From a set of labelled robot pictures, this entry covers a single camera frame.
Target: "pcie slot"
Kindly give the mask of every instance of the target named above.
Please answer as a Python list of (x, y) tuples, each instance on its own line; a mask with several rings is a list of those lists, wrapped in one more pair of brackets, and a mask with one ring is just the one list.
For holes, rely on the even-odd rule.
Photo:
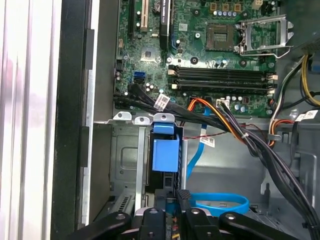
[(224, 82), (177, 80), (172, 85), (173, 90), (190, 92), (210, 92), (226, 94), (269, 95), (274, 93), (273, 84), (237, 84)]
[(262, 71), (243, 71), (232, 69), (188, 68), (169, 66), (168, 75), (173, 78), (199, 79), (212, 81), (263, 82), (268, 74)]
[(135, 35), (135, 4), (135, 0), (129, 0), (128, 37), (131, 41), (134, 39)]
[(149, 0), (142, 0), (142, 16), (141, 16), (141, 31), (148, 31), (148, 8)]

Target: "black ram slot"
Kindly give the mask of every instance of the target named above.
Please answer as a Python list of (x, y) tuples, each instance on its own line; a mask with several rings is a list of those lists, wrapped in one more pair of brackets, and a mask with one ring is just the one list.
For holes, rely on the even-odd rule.
[(234, 81), (234, 82), (264, 82), (268, 79), (268, 74), (262, 71), (243, 71), (232, 69), (211, 69), (211, 68), (188, 68), (179, 66), (169, 66), (174, 72), (169, 76), (179, 79), (191, 80), (212, 80), (212, 81)]
[(129, 0), (128, 37), (133, 41), (135, 36), (135, 0)]
[(274, 87), (273, 84), (237, 84), (190, 80), (178, 80), (175, 84), (178, 91), (248, 95), (267, 95)]

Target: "sticker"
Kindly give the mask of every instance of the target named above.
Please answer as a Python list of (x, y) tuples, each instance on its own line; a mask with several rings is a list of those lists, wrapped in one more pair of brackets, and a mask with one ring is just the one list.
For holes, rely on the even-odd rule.
[(160, 93), (153, 107), (163, 112), (169, 102), (170, 102), (170, 97), (164, 95), (163, 93)]
[(318, 110), (308, 111), (308, 112), (305, 114), (305, 116), (304, 116), (303, 119), (314, 119), (315, 116), (317, 115), (317, 112), (318, 112)]
[(200, 143), (203, 143), (211, 148), (214, 148), (216, 146), (215, 139), (209, 136), (200, 137)]
[(187, 32), (187, 31), (188, 31), (188, 24), (179, 23), (179, 31), (181, 31), (181, 32)]
[(300, 114), (300, 115), (296, 118), (295, 122), (301, 122), (301, 121), (304, 119), (304, 117), (305, 117), (305, 114)]

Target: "white connector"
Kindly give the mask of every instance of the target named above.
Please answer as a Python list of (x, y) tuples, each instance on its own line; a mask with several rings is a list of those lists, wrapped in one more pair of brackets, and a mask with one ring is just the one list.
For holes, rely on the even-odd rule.
[(252, 3), (252, 9), (259, 10), (263, 4), (263, 0), (254, 0)]

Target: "green circuit board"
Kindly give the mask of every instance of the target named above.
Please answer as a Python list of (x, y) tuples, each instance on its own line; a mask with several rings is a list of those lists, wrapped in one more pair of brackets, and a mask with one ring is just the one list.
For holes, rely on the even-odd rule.
[[(123, 71), (117, 73), (115, 91), (126, 94), (127, 85), (132, 83), (135, 71), (145, 72), (146, 80), (143, 89), (153, 99), (157, 99), (159, 92), (169, 96), (172, 102), (187, 107), (192, 97), (211, 97), (213, 104), (217, 99), (230, 99), (229, 108), (238, 116), (269, 117), (268, 100), (272, 95), (232, 95), (213, 92), (190, 92), (173, 90), (168, 84), (168, 65), (179, 65), (188, 68), (214, 69), (223, 60), (227, 62), (224, 69), (250, 70), (275, 72), (276, 59), (273, 56), (242, 57), (233, 51), (208, 51), (207, 31), (210, 24), (234, 26), (247, 13), (248, 19), (262, 18), (261, 10), (252, 9), (252, 0), (216, 0), (208, 1), (205, 5), (200, 0), (174, 0), (171, 14), (171, 40), (169, 50), (160, 48), (159, 34), (160, 15), (155, 14), (155, 4), (158, 0), (148, 1), (147, 30), (134, 28), (133, 40), (127, 35), (130, 19), (130, 1), (120, 0), (119, 22), (117, 36), (116, 59), (122, 63)], [(136, 0), (134, 12), (142, 11), (143, 0)], [(134, 26), (140, 19), (134, 16)], [(251, 34), (252, 46), (272, 45), (277, 38), (277, 25), (266, 24), (263, 28), (254, 27)], [(191, 59), (196, 57), (197, 64), (192, 64)], [(135, 109), (127, 105), (115, 105), (118, 109)], [(204, 111), (197, 105), (195, 111)]]

